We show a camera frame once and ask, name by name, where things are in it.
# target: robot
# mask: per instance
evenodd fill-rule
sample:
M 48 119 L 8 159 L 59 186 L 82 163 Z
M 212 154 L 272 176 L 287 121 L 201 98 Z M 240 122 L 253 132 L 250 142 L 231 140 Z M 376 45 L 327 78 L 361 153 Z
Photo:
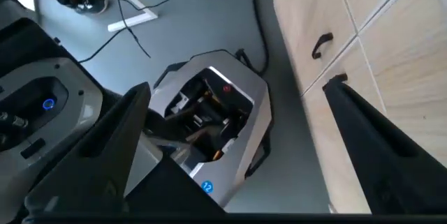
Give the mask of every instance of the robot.
M 0 216 L 10 221 L 52 160 L 122 97 L 104 89 L 15 0 L 2 1 L 0 14 L 0 52 L 7 56 L 0 59 L 0 163 L 8 164 L 0 171 Z M 224 207 L 270 153 L 267 83 L 225 52 L 174 67 L 148 98 L 124 197 L 169 156 Z
M 225 213 L 268 157 L 272 123 L 266 82 L 230 54 L 174 64 L 153 93 L 142 83 L 120 96 L 16 0 L 0 0 L 0 17 L 0 222 L 390 220 Z M 445 223 L 447 169 L 347 78 L 323 90 L 372 213 Z

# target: metal part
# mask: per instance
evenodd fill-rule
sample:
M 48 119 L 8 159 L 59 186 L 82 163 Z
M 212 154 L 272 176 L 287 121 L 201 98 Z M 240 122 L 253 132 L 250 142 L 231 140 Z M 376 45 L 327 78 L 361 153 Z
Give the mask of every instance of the metal part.
M 0 78 L 0 101 L 40 77 L 56 77 L 70 96 L 63 110 L 16 147 L 0 152 L 0 222 L 11 220 L 22 206 L 34 179 L 45 164 L 84 134 L 96 122 L 103 96 L 98 87 L 66 58 L 46 59 L 26 64 Z M 35 141 L 45 145 L 28 158 L 21 152 Z
M 265 81 L 225 52 L 204 54 L 194 57 L 172 74 L 168 81 L 160 82 L 149 107 L 164 116 L 166 108 L 182 87 L 206 68 L 215 72 L 253 104 L 245 127 L 225 155 L 211 163 L 199 163 L 189 173 L 199 186 L 204 181 L 211 181 L 214 190 L 210 196 L 225 206 L 242 185 L 245 173 L 272 121 Z

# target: black panel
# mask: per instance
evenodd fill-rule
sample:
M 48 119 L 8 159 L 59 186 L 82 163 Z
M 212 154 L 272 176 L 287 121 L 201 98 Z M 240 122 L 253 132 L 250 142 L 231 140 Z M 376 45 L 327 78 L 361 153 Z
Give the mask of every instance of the black panel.
M 323 88 L 373 214 L 447 214 L 447 169 L 352 88 Z
M 126 197 L 133 214 L 220 216 L 225 211 L 171 158 L 161 162 Z

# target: button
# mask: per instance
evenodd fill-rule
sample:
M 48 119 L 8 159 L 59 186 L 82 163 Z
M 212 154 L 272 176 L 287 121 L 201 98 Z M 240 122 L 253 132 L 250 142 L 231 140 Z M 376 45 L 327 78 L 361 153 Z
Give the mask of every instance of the button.
M 34 154 L 36 154 L 45 145 L 46 145 L 45 140 L 43 140 L 43 138 L 40 138 L 36 140 L 33 144 L 31 144 L 29 147 L 27 147 L 25 150 L 21 151 L 20 154 L 22 154 L 23 158 L 29 158 Z

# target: black cabinet handle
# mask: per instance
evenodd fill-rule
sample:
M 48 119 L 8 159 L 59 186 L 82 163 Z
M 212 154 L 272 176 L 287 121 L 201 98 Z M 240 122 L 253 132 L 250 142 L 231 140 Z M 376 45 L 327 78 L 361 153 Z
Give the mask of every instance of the black cabinet handle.
M 318 42 L 316 42 L 314 50 L 312 51 L 312 58 L 319 59 L 321 57 L 321 53 L 317 52 L 317 50 L 320 48 L 322 44 L 332 41 L 332 39 L 334 39 L 334 35 L 332 33 L 326 33 L 320 36 Z

